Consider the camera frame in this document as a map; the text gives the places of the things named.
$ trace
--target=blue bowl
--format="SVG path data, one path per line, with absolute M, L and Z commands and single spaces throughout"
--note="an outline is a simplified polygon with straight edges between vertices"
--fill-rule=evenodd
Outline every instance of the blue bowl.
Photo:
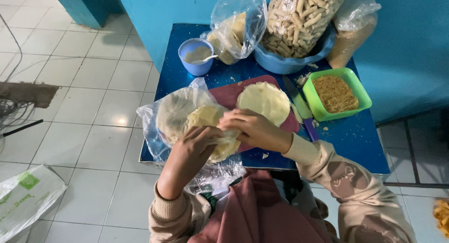
M 199 46 L 209 47 L 209 49 L 212 50 L 212 55 L 214 55 L 214 47 L 212 47 L 212 45 L 208 41 L 200 38 L 191 38 L 189 40 L 186 40 L 184 41 L 184 43 L 181 44 L 181 46 L 178 49 L 178 55 L 179 58 L 181 59 L 182 64 L 189 73 L 196 76 L 204 75 L 207 72 L 209 72 L 210 67 L 212 66 L 212 62 L 214 61 L 214 58 L 211 58 L 208 61 L 201 64 L 190 64 L 185 62 L 184 61 L 185 54 L 187 52 L 193 52 Z
M 301 70 L 307 64 L 317 62 L 326 57 L 335 43 L 335 28 L 330 24 L 324 31 L 317 44 L 310 51 L 308 57 L 303 59 L 284 58 L 267 51 L 261 44 L 257 45 L 253 51 L 255 61 L 262 68 L 275 74 L 292 74 Z

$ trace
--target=spoon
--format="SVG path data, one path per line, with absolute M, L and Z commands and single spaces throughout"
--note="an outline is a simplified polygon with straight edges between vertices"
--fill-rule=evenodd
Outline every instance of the spoon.
M 203 60 L 199 59 L 199 60 L 193 61 L 193 62 L 190 63 L 190 64 L 201 64 L 201 63 L 206 62 L 206 61 L 208 61 L 209 59 L 215 58 L 215 57 L 218 57 L 218 55 L 212 55 L 212 56 L 209 56 L 209 57 L 207 57 L 207 58 L 205 58 L 205 59 L 203 59 Z

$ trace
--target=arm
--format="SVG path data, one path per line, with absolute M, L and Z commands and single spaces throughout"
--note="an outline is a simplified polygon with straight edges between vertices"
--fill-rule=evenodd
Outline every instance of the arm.
M 220 135 L 222 131 L 215 127 L 193 127 L 171 149 L 149 208 L 152 243 L 187 242 L 203 224 L 203 205 L 183 188 L 213 152 L 215 146 L 207 145 L 209 139 Z
M 339 230 L 345 242 L 414 243 L 396 195 L 361 165 L 335 153 L 332 144 L 308 142 L 246 109 L 225 113 L 221 129 L 237 128 L 240 141 L 277 151 L 296 162 L 300 175 L 320 183 L 340 202 Z

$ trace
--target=beige sweater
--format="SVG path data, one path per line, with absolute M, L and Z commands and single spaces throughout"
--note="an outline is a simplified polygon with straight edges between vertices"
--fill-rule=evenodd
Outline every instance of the beige sweater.
M 396 195 L 364 167 L 337 155 L 332 144 L 311 143 L 295 134 L 283 156 L 296 162 L 301 177 L 321 184 L 340 203 L 341 242 L 416 242 Z M 149 208 L 151 242 L 187 242 L 207 224 L 210 205 L 201 195 L 183 193 L 167 201 L 156 188 L 154 193 Z

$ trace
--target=cutting board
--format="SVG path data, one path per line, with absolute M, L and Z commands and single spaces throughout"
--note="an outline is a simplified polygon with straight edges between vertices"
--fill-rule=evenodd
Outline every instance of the cutting board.
M 242 81 L 242 83 L 239 85 L 238 82 L 232 83 L 229 85 L 221 86 L 218 88 L 210 89 L 210 93 L 215 97 L 218 104 L 221 104 L 222 106 L 228 108 L 228 109 L 235 109 L 235 105 L 237 104 L 237 97 L 239 97 L 239 94 L 244 90 L 244 88 L 248 85 L 255 84 L 257 82 L 268 82 L 273 85 L 275 85 L 278 89 L 281 89 L 279 87 L 278 82 L 276 79 L 271 75 L 262 75 L 256 78 L 248 79 Z M 300 129 L 300 124 L 295 118 L 295 115 L 293 114 L 292 110 L 290 109 L 290 113 L 288 114 L 287 119 L 281 124 L 280 128 L 284 131 L 288 132 L 298 132 Z M 249 150 L 251 148 L 254 148 L 254 146 L 250 146 L 248 144 L 242 143 L 239 147 L 238 152 L 243 152 L 246 150 Z

